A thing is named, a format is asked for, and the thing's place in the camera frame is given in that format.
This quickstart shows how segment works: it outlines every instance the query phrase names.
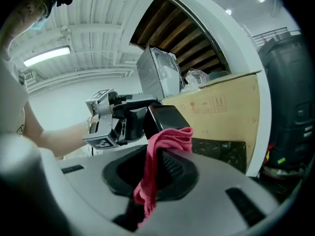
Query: person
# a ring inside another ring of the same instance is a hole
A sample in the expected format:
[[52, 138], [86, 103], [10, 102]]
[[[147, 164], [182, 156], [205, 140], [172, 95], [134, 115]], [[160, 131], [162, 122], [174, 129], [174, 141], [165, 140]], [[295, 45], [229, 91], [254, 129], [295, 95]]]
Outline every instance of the person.
[[[0, 61], [2, 66], [5, 66], [0, 69], [8, 69], [25, 91], [27, 91], [25, 76], [10, 58], [10, 45], [35, 24], [44, 22], [55, 3], [56, 1], [51, 0], [22, 0], [9, 13], [0, 29]], [[98, 116], [88, 117], [81, 123], [65, 129], [44, 130], [27, 100], [24, 107], [18, 111], [18, 115], [10, 117], [9, 127], [0, 132], [23, 135], [35, 142], [38, 147], [50, 149], [56, 158], [61, 158], [85, 145], [82, 137], [88, 134], [91, 124], [95, 122], [98, 122]]]

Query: black vent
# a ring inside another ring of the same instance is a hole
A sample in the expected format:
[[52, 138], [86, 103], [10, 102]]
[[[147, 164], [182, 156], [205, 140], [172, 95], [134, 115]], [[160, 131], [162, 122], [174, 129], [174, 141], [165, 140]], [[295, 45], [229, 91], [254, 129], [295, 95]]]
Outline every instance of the black vent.
[[61, 169], [61, 171], [63, 172], [63, 174], [67, 174], [67, 173], [78, 171], [78, 170], [81, 170], [81, 169], [84, 169], [84, 167], [82, 165], [75, 165], [75, 166], [71, 166], [71, 167], [68, 167], [68, 168]]
[[157, 153], [157, 160], [157, 190], [161, 190], [176, 182], [183, 175], [184, 169], [180, 162], [166, 153]]
[[249, 226], [253, 226], [265, 218], [265, 215], [239, 188], [225, 191]]
[[33, 78], [33, 75], [32, 75], [32, 73], [30, 72], [30, 73], [27, 73], [26, 75], [25, 75], [25, 80], [30, 80], [30, 79], [32, 79]]

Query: pink cloth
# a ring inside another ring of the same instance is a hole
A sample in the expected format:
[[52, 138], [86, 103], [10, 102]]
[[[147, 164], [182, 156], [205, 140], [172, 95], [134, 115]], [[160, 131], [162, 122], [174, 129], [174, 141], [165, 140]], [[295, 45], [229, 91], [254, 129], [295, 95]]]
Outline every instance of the pink cloth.
[[143, 221], [145, 221], [156, 208], [157, 189], [155, 177], [158, 174], [157, 149], [177, 148], [192, 152], [192, 134], [193, 129], [190, 127], [180, 130], [169, 128], [150, 138], [144, 165], [144, 175], [133, 192], [134, 200], [144, 205], [145, 217]]

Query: white wall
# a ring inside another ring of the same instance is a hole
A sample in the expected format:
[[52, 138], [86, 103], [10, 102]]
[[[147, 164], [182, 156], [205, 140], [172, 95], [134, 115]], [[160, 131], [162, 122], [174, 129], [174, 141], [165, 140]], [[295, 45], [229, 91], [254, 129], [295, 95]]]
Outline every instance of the white wall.
[[281, 0], [266, 0], [260, 3], [258, 0], [212, 0], [224, 10], [232, 11], [231, 17], [239, 25], [248, 28], [251, 36], [267, 31], [287, 27], [288, 30], [298, 30], [298, 26], [290, 13], [278, 6]]
[[299, 30], [297, 23], [284, 7], [274, 17], [267, 14], [242, 21], [242, 23], [248, 28], [252, 36], [283, 27], [287, 27], [288, 31]]
[[[82, 122], [91, 116], [85, 101], [98, 90], [107, 88], [113, 88], [118, 94], [142, 92], [139, 76], [134, 72], [131, 77], [91, 79], [54, 88], [31, 96], [30, 103], [43, 128], [55, 130]], [[144, 138], [133, 145], [145, 142]]]

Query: cardboard sheet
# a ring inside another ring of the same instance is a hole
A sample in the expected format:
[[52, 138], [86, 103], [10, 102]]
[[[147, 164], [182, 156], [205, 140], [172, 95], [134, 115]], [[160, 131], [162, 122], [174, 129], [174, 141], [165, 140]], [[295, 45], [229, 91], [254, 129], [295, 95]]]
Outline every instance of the cardboard sheet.
[[195, 138], [246, 142], [246, 158], [255, 147], [259, 123], [256, 73], [231, 74], [203, 85], [200, 91], [166, 98], [194, 129]]

